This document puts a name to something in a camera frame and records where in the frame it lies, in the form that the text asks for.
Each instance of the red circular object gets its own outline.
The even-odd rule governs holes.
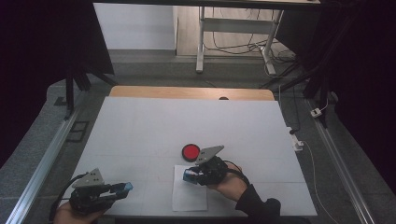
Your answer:
[[[188,144],[183,147],[181,154],[186,161],[196,161],[201,149],[195,144]]]

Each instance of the aluminum rail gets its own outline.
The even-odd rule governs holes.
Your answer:
[[[305,99],[306,107],[309,111],[314,109],[309,101]],[[351,198],[352,204],[355,207],[357,215],[363,224],[375,224],[375,220],[370,212],[369,207],[367,206],[366,201],[364,201],[363,196],[361,195],[361,191],[356,185],[355,181],[352,178],[337,146],[332,140],[332,136],[330,135],[327,129],[324,129],[318,119],[315,119],[315,124],[318,129],[318,133],[327,148],[327,151],[332,158],[332,163],[335,166],[335,170],[341,178],[341,181],[344,185],[346,192],[349,194]]]
[[[48,173],[50,172],[50,168],[52,164],[55,162],[56,157],[58,156],[59,151],[64,144],[64,140],[68,135],[70,129],[73,126],[74,121],[76,120],[80,110],[81,103],[86,98],[86,93],[82,92],[77,98],[77,105],[74,113],[70,116],[68,120],[64,120],[60,125],[57,133],[54,135],[52,141],[49,144],[49,147],[46,150],[41,162],[38,164],[35,172],[32,175],[29,183],[27,184],[25,190],[23,191],[20,199],[14,207],[11,215],[8,217],[7,224],[19,224],[24,221],[26,218],[33,201],[35,200],[35,196],[41,189],[41,186],[44,183]]]

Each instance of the white table surface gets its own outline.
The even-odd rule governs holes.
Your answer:
[[[280,200],[282,216],[317,214],[276,101],[107,97],[73,176],[97,167],[107,184],[133,184],[111,216],[244,216],[211,189],[207,211],[172,211],[174,166],[193,166],[181,157],[190,143],[224,145],[218,156],[241,166],[263,201]]]

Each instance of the white cable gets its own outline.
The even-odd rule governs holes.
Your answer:
[[[320,111],[326,109],[326,107],[327,107],[328,104],[329,104],[329,98],[326,99],[326,105],[325,105],[323,108],[321,108]]]
[[[314,155],[312,154],[311,147],[308,145],[307,142],[305,142],[305,141],[301,141],[301,142],[308,146],[309,153],[311,154],[312,167],[313,167],[313,170],[314,170],[314,188],[315,188],[315,193],[316,193],[316,195],[317,195],[317,198],[318,198],[318,201],[319,201],[319,203],[320,203],[320,206],[324,209],[324,211],[325,211],[325,212],[327,213],[327,215],[332,219],[332,221],[334,221],[335,223],[338,224],[338,222],[332,217],[332,215],[330,215],[330,213],[327,211],[327,209],[323,206],[323,203],[321,202],[321,200],[320,200],[320,198],[319,198],[319,196],[318,196],[318,190],[317,190],[317,177],[316,177],[316,171],[315,171]]]

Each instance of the table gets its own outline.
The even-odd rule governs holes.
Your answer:
[[[294,3],[294,4],[313,4],[319,5],[319,0],[279,0],[277,2]],[[197,52],[196,72],[204,71],[204,32],[223,32],[223,33],[241,33],[241,34],[261,34],[268,35],[267,42],[264,47],[260,48],[264,66],[268,70],[268,74],[273,76],[276,74],[272,64],[269,52],[274,41],[277,27],[280,23],[283,10],[279,10],[273,21],[254,21],[254,20],[235,20],[235,19],[219,19],[205,18],[205,7],[200,7],[199,14],[199,43]]]
[[[316,214],[279,106],[267,90],[114,87],[74,176],[98,167],[106,183],[134,185],[107,211],[113,217],[244,216],[214,190],[207,192],[207,211],[172,211],[174,166],[193,166],[181,157],[189,143],[224,145],[218,155],[241,165],[264,200],[279,199],[281,215]]]

